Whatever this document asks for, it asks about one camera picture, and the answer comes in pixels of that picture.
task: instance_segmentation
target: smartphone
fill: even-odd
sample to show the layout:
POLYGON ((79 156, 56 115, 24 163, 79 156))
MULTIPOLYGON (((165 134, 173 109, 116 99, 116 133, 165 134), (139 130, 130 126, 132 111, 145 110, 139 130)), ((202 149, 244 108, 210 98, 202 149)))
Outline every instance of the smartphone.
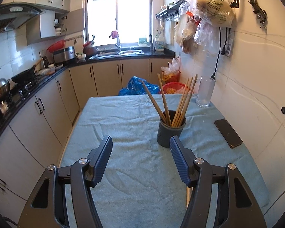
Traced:
POLYGON ((214 121, 214 124, 221 132, 230 148, 235 148, 243 143, 239 135, 226 119, 216 120, 214 121))

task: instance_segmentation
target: chopstick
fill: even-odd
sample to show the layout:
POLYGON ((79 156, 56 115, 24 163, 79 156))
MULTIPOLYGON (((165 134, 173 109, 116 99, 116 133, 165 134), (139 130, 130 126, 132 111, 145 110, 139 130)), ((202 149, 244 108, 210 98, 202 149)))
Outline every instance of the chopstick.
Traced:
POLYGON ((166 114, 167 125, 168 125, 168 126, 171 126, 171 118, 170 118, 170 114, 169 114, 169 109, 168 109, 166 97, 165 97, 165 94, 164 94, 164 92, 163 92, 163 84, 161 83, 160 74, 157 74, 157 77, 158 77, 158 81, 159 81, 159 83, 160 83, 160 90, 161 90, 162 97, 163 97, 163 106, 164 106, 164 108, 165 108, 165 114, 166 114))
POLYGON ((185 91, 186 91, 186 89, 188 87, 188 82, 189 82, 189 78, 187 79, 187 82, 185 84, 185 88, 184 88, 183 93, 182 93, 181 98, 180 98, 180 102, 178 103, 178 106, 177 106, 177 109, 176 109, 176 113, 175 113, 175 116, 174 116, 173 121, 172 121, 172 127, 174 127, 174 124, 176 122, 176 118, 177 118, 178 113, 180 111, 179 109, 180 109, 181 103, 183 101, 183 98, 184 98, 184 95, 185 95, 185 91))
POLYGON ((194 82, 193 82, 193 85, 192 85, 192 88, 191 88, 191 91, 190 91, 190 95, 189 95, 189 98, 186 100, 186 104, 184 105, 184 108, 183 108, 183 111, 181 112, 181 117, 180 119, 178 120, 178 122, 176 123, 176 127, 179 127, 182 122, 183 122, 183 119, 185 117, 185 114, 187 112, 187 109, 188 109, 188 106, 189 106, 189 103, 190 103, 190 99, 192 97, 192 94, 193 94, 193 89, 194 89, 194 86, 195 86, 195 83, 196 83, 196 80, 198 79, 198 75, 196 74, 195 75, 195 78, 194 78, 194 82))
POLYGON ((182 100, 181 105, 180 105, 180 108, 179 108, 179 113, 178 113, 178 115, 177 115, 177 117, 176 117, 176 122, 174 123, 174 128, 177 128, 177 127, 178 127, 178 126, 177 126, 178 120, 179 120, 180 117, 182 116, 182 110, 183 110, 185 101, 186 101, 186 99, 187 99, 188 92, 189 92, 189 89, 190 89, 190 87, 191 87, 192 80, 193 80, 193 77, 191 77, 190 82, 189 82, 189 85, 188 85, 188 87, 187 87, 187 89, 186 89, 186 91, 185 91, 185 95, 184 95, 184 97, 183 97, 183 100, 182 100))
POLYGON ((165 124, 167 124, 166 118, 163 115, 163 112, 161 111, 160 107, 158 106, 158 104, 156 103, 155 99, 152 97, 150 91, 148 90, 148 88, 146 87, 145 83, 142 81, 142 86, 145 89, 147 95, 149 96, 152 104, 154 105, 154 108, 156 109, 157 113, 160 115, 160 118, 163 120, 163 122, 165 124))

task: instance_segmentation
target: rice cooker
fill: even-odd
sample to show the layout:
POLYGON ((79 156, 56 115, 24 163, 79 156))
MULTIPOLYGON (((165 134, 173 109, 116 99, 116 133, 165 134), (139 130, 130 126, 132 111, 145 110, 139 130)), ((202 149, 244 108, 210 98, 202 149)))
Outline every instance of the rice cooker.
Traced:
POLYGON ((54 62, 57 63, 69 63, 76 59, 74 46, 70 46, 64 49, 60 49, 53 52, 54 62))

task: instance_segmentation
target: metal screw head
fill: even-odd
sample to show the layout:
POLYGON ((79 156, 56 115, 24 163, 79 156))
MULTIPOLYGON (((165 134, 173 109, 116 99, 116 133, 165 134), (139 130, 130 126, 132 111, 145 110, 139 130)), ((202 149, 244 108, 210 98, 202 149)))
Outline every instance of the metal screw head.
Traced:
POLYGON ((87 159, 86 158, 82 158, 79 160, 79 164, 85 164, 87 163, 87 159))
POLYGON ((229 164, 229 165, 228 165, 228 168, 229 168, 230 170, 235 170, 235 169, 236 169, 236 165, 235 165, 235 164, 229 164))
POLYGON ((195 159, 195 162, 196 162, 197 164, 202 164, 202 163, 204 162, 204 160, 203 160, 202 158, 196 158, 196 159, 195 159))
POLYGON ((48 167, 47 167, 47 169, 48 170, 54 170, 55 169, 55 165, 54 164, 50 164, 48 167))

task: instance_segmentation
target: light blue towel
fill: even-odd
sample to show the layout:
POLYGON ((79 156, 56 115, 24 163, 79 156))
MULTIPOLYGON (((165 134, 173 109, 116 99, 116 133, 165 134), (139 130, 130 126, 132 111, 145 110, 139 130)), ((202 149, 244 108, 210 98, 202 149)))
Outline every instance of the light blue towel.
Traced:
MULTIPOLYGON (((161 95, 154 98, 163 110, 161 95)), ((169 109, 176 110, 180 95, 166 99, 169 109)), ((212 165, 234 163, 263 207, 269 202, 264 180, 244 144, 229 148, 213 124, 222 118, 215 106, 200 108, 192 98, 180 140, 212 165)), ((157 143, 158 125, 159 116, 147 95, 91 98, 86 104, 61 166, 86 157, 105 135, 112 137, 113 150, 102 181, 91 189, 105 228, 180 227, 186 211, 186 186, 170 150, 157 143)), ((213 185, 207 227, 213 227, 216 197, 217 186, 213 185)), ((69 192, 67 203, 72 206, 69 192)), ((71 227, 76 227, 74 214, 68 213, 71 227)))

